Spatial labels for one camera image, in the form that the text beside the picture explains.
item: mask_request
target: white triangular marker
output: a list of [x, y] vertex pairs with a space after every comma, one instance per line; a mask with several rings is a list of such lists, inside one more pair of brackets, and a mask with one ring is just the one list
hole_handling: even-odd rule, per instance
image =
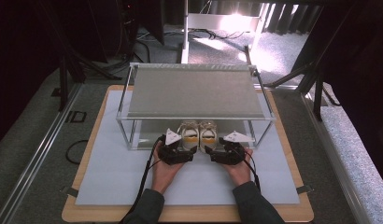
[[176, 141], [180, 140], [180, 135], [177, 133], [172, 132], [170, 129], [167, 129], [166, 137], [165, 137], [165, 144], [171, 145], [175, 143]]
[[238, 133], [236, 131], [230, 133], [229, 135], [226, 135], [223, 137], [224, 140], [228, 142], [254, 142], [255, 139], [251, 138], [249, 136], [243, 135], [242, 133]]

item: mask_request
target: person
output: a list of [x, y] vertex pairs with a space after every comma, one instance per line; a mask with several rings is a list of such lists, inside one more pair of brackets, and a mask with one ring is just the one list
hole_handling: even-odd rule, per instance
[[[154, 162], [157, 163], [153, 166], [151, 188], [144, 190], [135, 210], [122, 219], [121, 223], [157, 223], [159, 220], [164, 206], [163, 194], [184, 164], [168, 165], [160, 161], [157, 152], [160, 144], [161, 142], [153, 152]], [[249, 155], [253, 153], [249, 148], [246, 148], [246, 151]], [[233, 195], [242, 223], [285, 223], [274, 206], [261, 195], [255, 183], [251, 181], [250, 170], [244, 162], [222, 166], [235, 185]]]

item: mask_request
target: transparent acrylic box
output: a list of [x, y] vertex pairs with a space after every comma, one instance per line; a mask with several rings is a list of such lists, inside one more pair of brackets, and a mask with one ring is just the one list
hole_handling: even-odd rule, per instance
[[276, 118], [253, 65], [130, 65], [116, 117], [129, 149], [151, 149], [168, 128], [176, 132], [190, 119], [213, 120], [218, 137], [236, 131], [254, 138], [249, 147], [257, 147]]

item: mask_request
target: hand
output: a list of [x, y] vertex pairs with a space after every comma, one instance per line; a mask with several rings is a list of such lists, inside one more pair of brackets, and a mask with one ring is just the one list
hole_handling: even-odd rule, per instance
[[158, 162], [153, 166], [153, 183], [151, 184], [151, 189], [164, 194], [184, 163], [168, 165], [164, 161], [160, 161], [158, 150], [162, 144], [163, 142], [159, 142], [153, 152], [154, 162]]
[[[245, 148], [245, 151], [250, 155], [249, 156], [247, 154], [245, 160], [250, 162], [250, 157], [252, 156], [253, 150], [250, 148]], [[223, 164], [222, 166], [227, 171], [227, 173], [229, 173], [229, 176], [233, 180], [233, 183], [236, 187], [250, 181], [250, 169], [243, 161], [236, 165]]]

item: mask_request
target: beige shoe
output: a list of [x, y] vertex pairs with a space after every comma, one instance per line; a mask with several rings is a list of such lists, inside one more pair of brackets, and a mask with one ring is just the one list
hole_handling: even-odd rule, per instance
[[203, 120], [199, 123], [200, 150], [206, 153], [206, 147], [215, 150], [218, 143], [217, 125], [213, 120]]
[[198, 131], [198, 123], [195, 120], [184, 120], [177, 132], [180, 134], [182, 139], [183, 149], [186, 151], [196, 151], [198, 148], [199, 141], [199, 131]]

